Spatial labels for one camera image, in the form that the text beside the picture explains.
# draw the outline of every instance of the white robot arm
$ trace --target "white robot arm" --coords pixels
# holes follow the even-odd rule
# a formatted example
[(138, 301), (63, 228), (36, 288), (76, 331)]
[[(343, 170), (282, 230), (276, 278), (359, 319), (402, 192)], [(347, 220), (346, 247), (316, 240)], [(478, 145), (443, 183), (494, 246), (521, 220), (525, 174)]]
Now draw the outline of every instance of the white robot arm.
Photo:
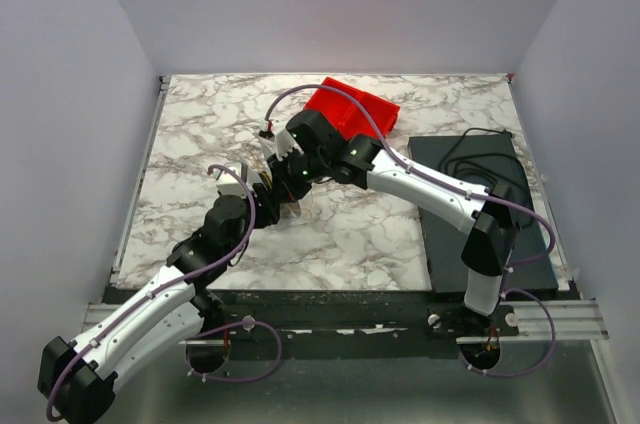
[(302, 111), (281, 132), (290, 137), (280, 142), (297, 145), (269, 158), (269, 179), (246, 164), (221, 168), (227, 172), (214, 176), (220, 196), (203, 226), (176, 245), (150, 282), (94, 328), (47, 345), (38, 388), (49, 398), (50, 418), (55, 406), (70, 424), (95, 422), (131, 376), (169, 346), (197, 334), (205, 320), (214, 320), (207, 328), (224, 324), (206, 286), (247, 245), (254, 227), (278, 222), (280, 206), (298, 201), (322, 178), (398, 196), (468, 235), (464, 307), (480, 317), (494, 312), (519, 226), (485, 197), (497, 192), (507, 199), (508, 190), (453, 179), (367, 136), (346, 141), (316, 111)]

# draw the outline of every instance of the marble surface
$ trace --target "marble surface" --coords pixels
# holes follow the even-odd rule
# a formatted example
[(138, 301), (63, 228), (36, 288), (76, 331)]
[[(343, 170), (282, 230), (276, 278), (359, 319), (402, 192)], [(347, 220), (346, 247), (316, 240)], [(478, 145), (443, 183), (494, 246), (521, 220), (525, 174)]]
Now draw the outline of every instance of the marble surface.
[[(217, 195), (206, 176), (212, 163), (247, 158), (263, 165), (255, 134), (281, 92), (325, 75), (174, 76), (140, 191), (117, 285), (139, 288), (164, 264), (173, 245), (202, 224)], [(534, 206), (546, 214), (540, 188), (504, 76), (332, 76), (401, 107), (390, 133), (406, 153), (412, 135), (461, 134), (468, 127), (515, 134)], [(274, 118), (298, 112), (313, 91), (283, 101)], [(328, 183), (315, 186), (300, 216), (255, 231), (242, 263), (219, 289), (430, 289), (417, 208), (396, 197)], [(557, 251), (552, 262), (567, 281)]]

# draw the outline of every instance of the red object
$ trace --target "red object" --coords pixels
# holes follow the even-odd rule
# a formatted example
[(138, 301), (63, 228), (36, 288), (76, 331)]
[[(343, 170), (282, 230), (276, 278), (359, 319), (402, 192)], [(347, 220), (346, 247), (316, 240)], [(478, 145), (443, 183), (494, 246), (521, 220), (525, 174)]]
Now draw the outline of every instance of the red object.
[[(355, 97), (360, 104), (371, 114), (376, 125), (382, 131), (382, 134), (386, 136), (398, 119), (399, 106), (380, 99), (379, 97), (363, 92), (355, 87), (347, 86), (340, 81), (325, 78), (322, 81), (325, 86), (335, 87), (343, 92), (346, 92), (350, 96)], [(324, 117), (326, 117), (333, 126), (340, 131), (342, 137), (345, 139), (351, 139), (357, 134), (366, 134), (367, 136), (378, 138), (373, 128), (369, 125), (367, 118), (353, 104), (349, 99), (344, 96), (340, 96), (335, 92), (327, 91), (326, 89), (318, 89), (307, 105), (305, 109), (314, 109), (320, 111)]]

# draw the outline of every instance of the gray wall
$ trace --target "gray wall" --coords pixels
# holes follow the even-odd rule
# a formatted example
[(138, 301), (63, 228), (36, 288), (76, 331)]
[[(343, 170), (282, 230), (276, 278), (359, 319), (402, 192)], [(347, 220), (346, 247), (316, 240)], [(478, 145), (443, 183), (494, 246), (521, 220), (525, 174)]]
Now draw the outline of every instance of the gray wall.
[(558, 0), (516, 104), (581, 289), (604, 311), (640, 416), (640, 0)]
[(555, 0), (120, 0), (163, 73), (510, 72)]
[(0, 422), (106, 283), (157, 93), (117, 0), (0, 0)]

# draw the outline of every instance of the black pad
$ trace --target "black pad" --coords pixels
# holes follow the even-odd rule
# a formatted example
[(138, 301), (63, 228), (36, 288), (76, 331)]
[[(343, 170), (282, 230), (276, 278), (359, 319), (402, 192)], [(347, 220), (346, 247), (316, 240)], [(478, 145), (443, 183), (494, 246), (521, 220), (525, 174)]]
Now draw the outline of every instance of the black pad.
[[(411, 137), (409, 138), (411, 158), (419, 164), (436, 169), (440, 160), (459, 138), (460, 136)], [(511, 138), (504, 133), (488, 136), (466, 136), (448, 159), (484, 153), (502, 153), (516, 157)], [(529, 186), (515, 162), (495, 156), (476, 158), (473, 159), (473, 162), (484, 166), (492, 173), (498, 173), (524, 186), (527, 190), (526, 194), (519, 189), (514, 189), (519, 202), (530, 199)], [(464, 168), (465, 166), (461, 165), (460, 170), (464, 170)], [(460, 178), (491, 187), (491, 184), (480, 176), (466, 175)], [(460, 254), (466, 236), (439, 217), (423, 209), (420, 209), (419, 212), (433, 292), (437, 294), (464, 292), (467, 287), (468, 268), (463, 264)], [(528, 217), (522, 217), (523, 224), (528, 221)], [(511, 260), (540, 254), (544, 249), (542, 231), (540, 226), (535, 223), (520, 231)], [(515, 269), (514, 273), (509, 275), (507, 286), (530, 291), (553, 291), (558, 289), (558, 281), (550, 260), (544, 258)]]

